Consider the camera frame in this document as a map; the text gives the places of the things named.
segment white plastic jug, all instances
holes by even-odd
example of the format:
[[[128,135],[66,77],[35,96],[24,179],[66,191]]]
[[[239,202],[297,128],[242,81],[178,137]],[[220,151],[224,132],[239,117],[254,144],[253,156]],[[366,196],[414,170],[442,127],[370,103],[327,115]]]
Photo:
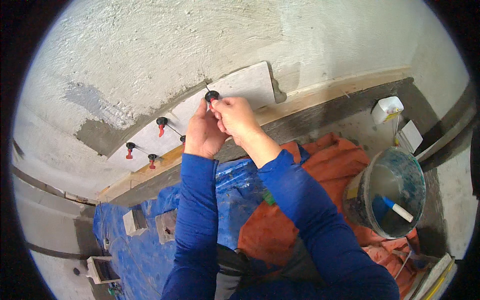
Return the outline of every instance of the white plastic jug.
[[[402,111],[403,104],[397,96],[380,99],[372,110],[373,122],[377,125],[384,123],[395,118]]]

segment blue tarp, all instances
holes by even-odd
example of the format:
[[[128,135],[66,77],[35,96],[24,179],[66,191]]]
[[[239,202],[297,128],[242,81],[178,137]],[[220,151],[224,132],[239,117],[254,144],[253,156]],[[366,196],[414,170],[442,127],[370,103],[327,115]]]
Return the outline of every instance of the blue tarp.
[[[301,147],[302,162],[309,155]],[[218,243],[231,249],[237,247],[240,228],[262,202],[266,189],[257,176],[251,159],[239,159],[218,165],[216,197],[218,205]],[[180,184],[164,188],[157,199],[136,205],[143,211],[148,230],[130,237],[125,232],[123,215],[131,208],[101,204],[95,211],[93,232],[100,245],[110,242],[112,267],[120,276],[124,296],[118,299],[157,299],[173,267],[175,242],[161,245],[155,217],[178,207]]]

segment person's right hand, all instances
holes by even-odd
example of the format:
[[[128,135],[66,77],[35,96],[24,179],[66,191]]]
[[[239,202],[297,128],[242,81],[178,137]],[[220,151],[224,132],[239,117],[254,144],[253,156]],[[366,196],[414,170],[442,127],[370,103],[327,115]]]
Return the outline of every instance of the person's right hand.
[[[249,137],[263,133],[247,99],[227,97],[222,100],[212,100],[212,107],[212,112],[218,119],[217,125],[220,131],[231,135],[240,147],[245,146]]]

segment orange tarp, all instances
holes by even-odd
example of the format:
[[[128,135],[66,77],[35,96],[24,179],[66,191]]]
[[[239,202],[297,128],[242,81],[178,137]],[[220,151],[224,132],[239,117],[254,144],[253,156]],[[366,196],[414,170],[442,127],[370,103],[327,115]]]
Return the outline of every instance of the orange tarp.
[[[310,158],[302,167],[315,178],[328,193],[338,212],[343,212],[343,193],[350,181],[370,163],[362,147],[355,146],[347,139],[329,133],[314,143],[302,145]],[[282,145],[300,162],[300,152],[296,142]],[[352,228],[360,246],[378,264],[396,276],[407,257],[392,254],[398,250],[408,254],[410,251],[407,239],[417,251],[419,248],[417,231],[414,229],[406,238],[386,240],[373,230],[345,221]],[[248,256],[260,259],[269,264],[284,266],[293,252],[298,229],[285,216],[277,205],[269,206],[261,203],[240,230],[238,248]],[[406,264],[398,275],[396,282],[403,298],[409,291],[416,272],[411,264]]]

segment person's left hand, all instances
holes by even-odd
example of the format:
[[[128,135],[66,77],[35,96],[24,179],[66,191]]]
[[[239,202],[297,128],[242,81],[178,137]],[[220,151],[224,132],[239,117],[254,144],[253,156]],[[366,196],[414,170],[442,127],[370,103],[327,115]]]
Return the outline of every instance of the person's left hand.
[[[220,151],[228,134],[217,126],[218,120],[211,110],[207,111],[207,101],[202,98],[195,114],[188,123],[184,153],[208,159]]]

